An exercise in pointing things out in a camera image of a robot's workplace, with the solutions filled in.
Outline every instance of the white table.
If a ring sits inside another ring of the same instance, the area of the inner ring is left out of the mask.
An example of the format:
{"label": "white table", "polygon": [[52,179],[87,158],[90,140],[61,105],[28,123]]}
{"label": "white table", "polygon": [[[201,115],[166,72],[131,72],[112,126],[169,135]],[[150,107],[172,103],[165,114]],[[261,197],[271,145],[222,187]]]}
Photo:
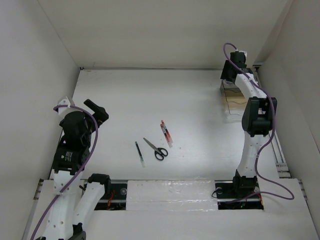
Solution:
{"label": "white table", "polygon": [[[223,105],[220,75],[221,70],[82,70],[75,104],[88,109],[83,102],[91,99],[110,116],[99,129],[84,177],[104,173],[113,180],[232,179],[245,136],[241,118],[235,120]],[[161,120],[173,139],[172,148]],[[143,138],[165,147],[168,157],[157,161]],[[263,175],[278,177],[271,146],[259,161]]]}

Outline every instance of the teal pen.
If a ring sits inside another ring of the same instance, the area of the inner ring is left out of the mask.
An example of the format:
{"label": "teal pen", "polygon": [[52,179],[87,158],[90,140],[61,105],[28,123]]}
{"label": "teal pen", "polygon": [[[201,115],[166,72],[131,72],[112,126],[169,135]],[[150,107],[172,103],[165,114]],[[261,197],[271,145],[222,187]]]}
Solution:
{"label": "teal pen", "polygon": [[136,146],[136,149],[138,149],[138,153],[139,153],[139,156],[140,156],[142,167],[145,167],[145,161],[144,161],[144,158],[142,157],[142,154],[141,154],[141,151],[140,151],[140,148],[138,146],[138,142],[137,141],[135,142],[135,146]]}

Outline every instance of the scissors blade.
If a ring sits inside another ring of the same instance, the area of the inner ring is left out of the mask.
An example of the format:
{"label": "scissors blade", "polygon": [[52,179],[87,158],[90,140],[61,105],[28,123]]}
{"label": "scissors blade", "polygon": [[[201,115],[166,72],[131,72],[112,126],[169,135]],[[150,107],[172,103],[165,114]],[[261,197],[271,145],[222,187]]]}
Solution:
{"label": "scissors blade", "polygon": [[147,139],[145,139],[145,138],[143,138],[143,140],[145,140],[145,142],[146,142],[153,150],[155,150],[158,154],[162,155],[162,152],[160,152],[155,145],[153,145],[151,142],[149,142],[149,141],[148,141]]}

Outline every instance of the cable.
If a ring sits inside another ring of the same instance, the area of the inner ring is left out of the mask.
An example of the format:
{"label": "cable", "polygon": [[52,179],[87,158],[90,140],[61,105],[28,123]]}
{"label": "cable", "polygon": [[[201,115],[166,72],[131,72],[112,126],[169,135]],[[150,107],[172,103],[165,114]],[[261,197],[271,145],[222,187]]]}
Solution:
{"label": "cable", "polygon": [[[53,110],[57,110],[58,108],[67,108],[68,105],[57,105],[53,108]],[[63,193],[69,186],[70,184],[78,177],[78,175],[84,170],[85,166],[87,165],[87,163],[89,162],[91,156],[92,156],[92,153],[94,152],[95,148],[96,148],[96,145],[97,145],[97,141],[98,141],[98,124],[97,124],[97,121],[96,119],[94,118],[94,116],[91,115],[91,113],[89,113],[87,110],[84,110],[83,108],[81,107],[78,107],[78,106],[70,106],[70,108],[73,108],[73,109],[77,109],[77,110],[80,110],[82,112],[84,112],[85,114],[87,114],[92,120],[93,120],[93,123],[94,123],[94,127],[95,127],[95,137],[94,137],[94,142],[93,142],[93,145],[92,145],[92,149],[91,149],[91,152],[89,153],[87,159],[84,161],[84,163],[82,164],[82,166],[80,167],[80,169],[75,173],[75,175],[67,182],[67,184],[60,190],[60,193]],[[45,216],[47,215],[47,213],[49,212],[50,208],[54,205],[54,203],[57,201],[57,199],[59,198],[60,195],[56,195],[52,201],[49,203],[48,207],[44,210],[42,216],[40,217],[37,225],[35,226],[35,229],[32,233],[32,236],[31,236],[31,239],[30,240],[34,240],[35,237],[36,237],[36,233],[41,225],[41,223],[43,222],[43,220],[45,219]]]}
{"label": "cable", "polygon": [[289,194],[291,195],[291,197],[281,196],[281,195],[278,195],[278,194],[275,194],[275,193],[272,193],[272,192],[268,192],[268,191],[256,191],[256,192],[254,192],[254,193],[249,194],[248,196],[245,196],[245,197],[239,198],[239,199],[235,199],[235,200],[232,200],[232,201],[227,201],[226,203],[229,203],[229,204],[236,203],[236,202],[239,202],[239,201],[241,201],[241,200],[248,199],[248,198],[250,198],[250,197],[252,197],[252,196],[254,196],[254,195],[259,195],[259,194],[269,194],[269,195],[272,195],[272,196],[275,196],[275,197],[278,197],[278,198],[281,198],[281,199],[293,200],[293,199],[295,199],[295,196],[294,196],[294,194],[292,193],[292,191],[290,191],[286,186],[284,186],[284,185],[282,185],[282,184],[280,184],[280,183],[278,183],[278,182],[276,182],[276,181],[267,179],[267,178],[261,176],[261,174],[258,172],[258,160],[259,160],[260,153],[262,152],[262,150],[263,150],[266,146],[268,146],[268,145],[272,142],[273,138],[275,137],[275,132],[276,132],[276,112],[275,112],[275,106],[274,106],[274,104],[273,104],[273,102],[272,102],[272,99],[271,99],[270,95],[269,95],[263,88],[261,88],[259,85],[257,85],[256,82],[255,82],[252,78],[250,78],[250,76],[249,76],[246,72],[244,72],[241,68],[239,68],[234,62],[232,62],[232,61],[230,60],[230,58],[228,57],[227,52],[226,52],[226,46],[227,46],[227,45],[232,46],[236,51],[238,50],[235,45],[233,45],[232,43],[226,42],[226,43],[223,45],[223,53],[224,53],[226,59],[229,61],[229,63],[230,63],[232,66],[235,67],[235,69],[237,69],[237,70],[240,71],[243,75],[245,75],[245,76],[248,78],[248,80],[250,81],[250,83],[251,83],[254,87],[256,87],[257,89],[259,89],[259,90],[261,90],[262,92],[264,92],[264,94],[265,94],[266,97],[268,98],[268,100],[269,100],[269,102],[270,102],[270,106],[271,106],[272,132],[271,132],[271,136],[270,136],[269,140],[258,150],[258,152],[257,152],[257,154],[256,154],[255,162],[254,162],[254,170],[255,170],[255,172],[256,172],[256,175],[257,175],[258,177],[260,177],[261,179],[269,182],[269,183],[272,183],[272,184],[275,184],[275,185],[278,185],[278,186],[284,188],[285,190],[287,190],[287,191],[289,192]]}

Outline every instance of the scissors handle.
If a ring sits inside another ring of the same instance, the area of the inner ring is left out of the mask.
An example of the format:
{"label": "scissors handle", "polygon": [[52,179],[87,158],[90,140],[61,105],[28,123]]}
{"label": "scissors handle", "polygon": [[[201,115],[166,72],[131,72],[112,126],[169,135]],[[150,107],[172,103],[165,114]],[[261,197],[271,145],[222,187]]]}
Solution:
{"label": "scissors handle", "polygon": [[168,151],[162,147],[158,147],[158,150],[161,152],[161,154],[157,151],[154,151],[154,156],[156,159],[162,161],[163,159],[165,159],[166,156],[168,156]]}

